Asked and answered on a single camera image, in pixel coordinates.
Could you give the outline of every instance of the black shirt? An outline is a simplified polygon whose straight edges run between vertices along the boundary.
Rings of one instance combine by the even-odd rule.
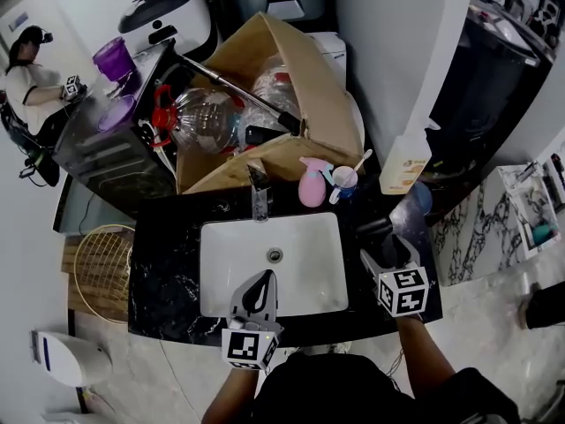
[[[413,399],[369,359],[298,353],[267,377],[252,405],[260,423],[514,423],[516,405],[477,369],[455,374],[428,397]]]

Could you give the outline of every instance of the sink drain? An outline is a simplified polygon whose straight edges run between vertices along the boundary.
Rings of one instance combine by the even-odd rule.
[[[271,248],[267,251],[267,261],[271,264],[278,264],[283,260],[283,250],[281,248]]]

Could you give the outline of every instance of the white t-shirt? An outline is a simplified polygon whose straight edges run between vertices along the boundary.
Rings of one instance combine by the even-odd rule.
[[[59,85],[60,74],[39,64],[14,66],[6,74],[6,95],[16,115],[27,124],[27,130],[37,135],[45,120],[64,106],[62,101],[49,101],[41,105],[25,105],[29,93],[36,87]]]

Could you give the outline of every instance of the faucet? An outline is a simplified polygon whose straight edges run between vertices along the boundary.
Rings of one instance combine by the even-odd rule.
[[[260,159],[252,159],[247,163],[249,179],[251,180],[251,204],[252,218],[255,222],[266,222],[268,220],[269,205],[273,199],[271,185],[268,182],[267,172]]]

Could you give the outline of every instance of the rice cooker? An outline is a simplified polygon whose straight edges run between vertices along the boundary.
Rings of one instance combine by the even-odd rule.
[[[173,38],[179,55],[203,61],[220,43],[206,0],[136,0],[118,31],[132,54]]]

